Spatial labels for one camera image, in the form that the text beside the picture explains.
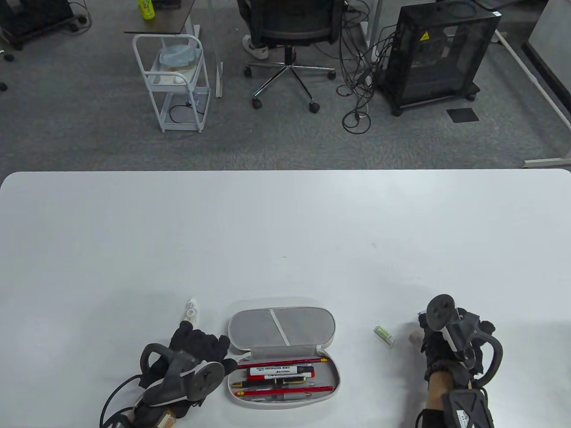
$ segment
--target shoe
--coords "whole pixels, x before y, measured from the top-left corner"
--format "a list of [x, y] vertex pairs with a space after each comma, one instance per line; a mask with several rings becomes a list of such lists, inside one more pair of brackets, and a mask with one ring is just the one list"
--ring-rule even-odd
[[194, 328], [198, 328], [198, 304], [196, 299], [192, 298], [186, 305], [183, 321], [188, 321]]
[[255, 58], [268, 59], [270, 55], [270, 53], [268, 52], [268, 47], [264, 46], [256, 49], [252, 47], [251, 42], [252, 42], [252, 36], [250, 36], [249, 34], [245, 35], [244, 38], [242, 39], [242, 46], [244, 46], [245, 51]]

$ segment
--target forearm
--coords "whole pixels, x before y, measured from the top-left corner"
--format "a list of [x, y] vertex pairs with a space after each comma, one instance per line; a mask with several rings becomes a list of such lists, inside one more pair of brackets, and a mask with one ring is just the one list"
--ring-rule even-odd
[[435, 372], [430, 376], [428, 381], [428, 399], [427, 399], [427, 409], [432, 410], [444, 410], [442, 404], [442, 396], [449, 393], [454, 389], [454, 383], [452, 382], [452, 376], [448, 372]]

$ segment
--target pencil case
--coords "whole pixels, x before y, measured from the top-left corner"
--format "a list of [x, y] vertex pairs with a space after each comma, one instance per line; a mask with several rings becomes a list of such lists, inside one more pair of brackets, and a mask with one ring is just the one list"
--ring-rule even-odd
[[290, 409], [333, 397], [339, 389], [341, 378], [335, 361], [325, 348], [331, 344], [334, 335], [335, 319], [331, 312], [323, 308], [292, 306], [238, 312], [228, 324], [228, 337], [232, 345], [245, 352], [236, 359], [238, 365], [325, 358], [326, 362], [312, 364], [312, 377], [307, 377], [305, 384], [284, 388], [298, 390], [332, 386], [333, 389], [311, 394], [237, 397], [235, 393], [246, 389], [233, 388], [232, 384], [247, 380], [248, 373], [247, 369], [238, 369], [228, 376], [230, 399], [238, 405], [253, 409]]

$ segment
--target gray carpet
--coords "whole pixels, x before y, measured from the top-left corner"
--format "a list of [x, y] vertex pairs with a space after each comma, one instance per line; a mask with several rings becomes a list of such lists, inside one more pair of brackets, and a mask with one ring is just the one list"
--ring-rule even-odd
[[[215, 75], [206, 2], [192, 12], [203, 26], [210, 77]], [[270, 75], [254, 70], [241, 39], [246, 26], [233, 0], [215, 1], [225, 70], [224, 97], [213, 99], [206, 129], [158, 130], [131, 37], [122, 33], [136, 1], [91, 0], [92, 29], [79, 37], [51, 34], [29, 43], [14, 63], [0, 62], [0, 180], [14, 171], [121, 169], [295, 168], [513, 168], [522, 160], [560, 156], [567, 129], [505, 49], [491, 45], [476, 76], [475, 102], [457, 100], [394, 118], [380, 95], [370, 104], [372, 126], [350, 135], [341, 118], [353, 99], [336, 95], [337, 81], [304, 74], [321, 104], [309, 113], [291, 77], [251, 108], [251, 92]], [[507, 11], [502, 30], [519, 44], [533, 29], [541, 3]], [[331, 53], [336, 46], [321, 44]], [[154, 46], [143, 50], [144, 60]], [[280, 52], [272, 53], [278, 59]], [[300, 49], [300, 62], [337, 66], [315, 48]], [[446, 109], [472, 107], [479, 122], [453, 124]]]

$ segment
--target white cart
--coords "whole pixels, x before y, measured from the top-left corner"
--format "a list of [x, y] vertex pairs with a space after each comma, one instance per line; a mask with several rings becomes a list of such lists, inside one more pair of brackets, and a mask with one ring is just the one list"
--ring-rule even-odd
[[[159, 51], [151, 69], [145, 70], [137, 49], [137, 41], [141, 38], [160, 38], [163, 47], [166, 46], [164, 40], [167, 38], [186, 39], [189, 45], [196, 46], [197, 60], [189, 72], [184, 74], [168, 71], [159, 62]], [[211, 92], [204, 61], [204, 50], [200, 40], [190, 34], [137, 34], [133, 37], [133, 50], [147, 86], [156, 118], [159, 121], [160, 130], [163, 132], [165, 130], [202, 132], [208, 115]], [[201, 74], [205, 86], [197, 86]], [[180, 78], [182, 82], [178, 83], [176, 78]], [[156, 105], [155, 92], [166, 92], [160, 112]]]

